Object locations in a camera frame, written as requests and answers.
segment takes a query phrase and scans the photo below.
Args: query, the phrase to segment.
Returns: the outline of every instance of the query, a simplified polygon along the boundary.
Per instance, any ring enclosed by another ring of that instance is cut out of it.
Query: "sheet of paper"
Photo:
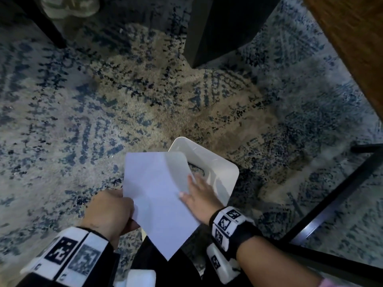
[[[191,174],[182,152],[128,153],[125,157],[124,196],[134,201],[133,219],[169,260],[198,227],[199,222],[179,199],[189,192]]]

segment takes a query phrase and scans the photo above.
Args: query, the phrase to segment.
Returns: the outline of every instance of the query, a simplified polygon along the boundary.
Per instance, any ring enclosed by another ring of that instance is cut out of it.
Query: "shoe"
[[[86,18],[100,9],[99,0],[41,0],[41,5],[50,19],[64,19],[69,15]]]

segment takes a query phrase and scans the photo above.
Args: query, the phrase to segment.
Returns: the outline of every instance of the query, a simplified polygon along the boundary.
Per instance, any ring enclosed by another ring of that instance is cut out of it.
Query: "black pants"
[[[133,259],[132,269],[155,270],[156,286],[251,286],[245,274],[241,273],[227,285],[223,285],[213,265],[206,261],[203,279],[200,278],[193,263],[178,250],[169,261],[157,250],[151,240],[146,237]]]

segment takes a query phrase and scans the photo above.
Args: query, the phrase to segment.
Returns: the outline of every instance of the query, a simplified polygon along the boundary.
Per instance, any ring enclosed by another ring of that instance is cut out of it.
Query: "human hand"
[[[199,175],[195,176],[196,183],[188,175],[189,193],[180,193],[180,199],[187,205],[194,216],[205,225],[209,225],[211,216],[223,208],[223,204],[216,197],[211,185]]]
[[[133,200],[123,198],[122,189],[106,189],[92,197],[80,226],[99,232],[117,249],[120,236],[140,227],[133,212]]]

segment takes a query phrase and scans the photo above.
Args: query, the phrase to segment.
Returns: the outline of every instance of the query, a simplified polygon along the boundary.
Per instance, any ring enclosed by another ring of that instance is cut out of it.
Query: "patterned rug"
[[[199,69],[182,52],[193,0],[106,0],[57,25],[59,50],[8,0],[0,28],[3,285],[84,204],[120,187],[124,154],[186,136],[241,166],[231,203],[280,238],[382,141],[381,122],[301,0],[282,0],[254,40]],[[382,170],[306,246],[383,267]],[[184,249],[201,269],[205,241]],[[120,241],[126,275],[139,231]]]

